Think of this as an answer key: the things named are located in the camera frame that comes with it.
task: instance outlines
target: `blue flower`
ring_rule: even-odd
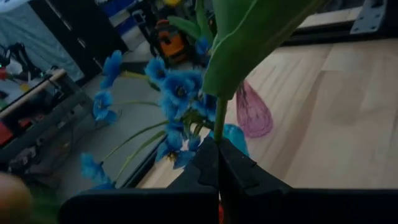
[[[88,153],[81,154],[81,174],[97,184],[111,183],[111,179],[105,174],[103,162],[95,162],[94,157]]]
[[[178,169],[186,166],[195,156],[191,151],[178,151],[175,156],[173,169]]]
[[[180,119],[184,115],[188,109],[188,103],[176,105],[169,97],[164,96],[160,100],[160,107],[166,118],[173,121],[175,119]]]
[[[144,69],[145,74],[149,77],[149,80],[152,83],[155,83],[157,86],[161,87],[168,71],[166,70],[164,61],[162,58],[152,58],[146,68]]]
[[[112,56],[107,57],[104,63],[103,73],[106,76],[101,82],[101,89],[109,88],[120,74],[120,64],[122,64],[122,52],[115,50]]]
[[[172,145],[169,143],[169,139],[167,138],[164,142],[162,142],[158,147],[157,147],[157,154],[156,154],[156,159],[155,161],[158,162],[160,161],[163,157],[167,156],[171,159],[173,159],[174,155],[181,150],[181,147],[177,145]]]
[[[195,82],[182,75],[169,75],[163,85],[163,92],[175,105],[187,105],[189,100],[196,95]]]
[[[94,96],[93,114],[96,121],[105,120],[109,123],[117,121],[117,114],[108,109],[112,103],[113,99],[108,91],[101,91]]]
[[[192,108],[197,110],[200,115],[207,117],[210,121],[216,120],[217,97],[204,94],[201,100],[194,101]]]
[[[197,152],[200,141],[200,136],[194,136],[190,138],[188,142],[188,150],[191,152]]]
[[[169,124],[166,125],[166,132],[178,132],[181,133],[183,140],[187,140],[188,136],[184,131],[184,124],[182,122],[175,122],[171,121]]]
[[[180,75],[184,78],[191,80],[195,86],[193,87],[193,95],[196,95],[203,84],[203,79],[201,77],[201,71],[199,70],[173,70],[170,72],[171,75]]]

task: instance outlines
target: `gray curtain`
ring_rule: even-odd
[[[74,81],[83,78],[75,61],[27,3],[0,14],[0,44],[16,42],[24,43],[29,58],[41,70],[56,65],[64,68]]]

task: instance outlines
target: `blue container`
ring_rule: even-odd
[[[130,16],[124,22],[122,22],[118,26],[116,26],[116,30],[118,30],[118,33],[120,35],[123,35],[127,31],[132,29],[135,25],[136,25],[136,21],[134,20],[133,17]]]
[[[108,15],[108,17],[111,17],[119,12],[118,5],[115,1],[106,2],[101,7],[102,10]]]

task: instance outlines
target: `black plastic part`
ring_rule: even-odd
[[[62,205],[59,223],[218,223],[217,160],[210,141],[166,189],[88,190]]]

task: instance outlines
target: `blue vase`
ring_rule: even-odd
[[[209,136],[214,138],[214,132],[210,131]],[[243,154],[250,157],[248,146],[244,139],[244,133],[239,126],[235,124],[224,124],[223,137],[231,141],[231,143]]]

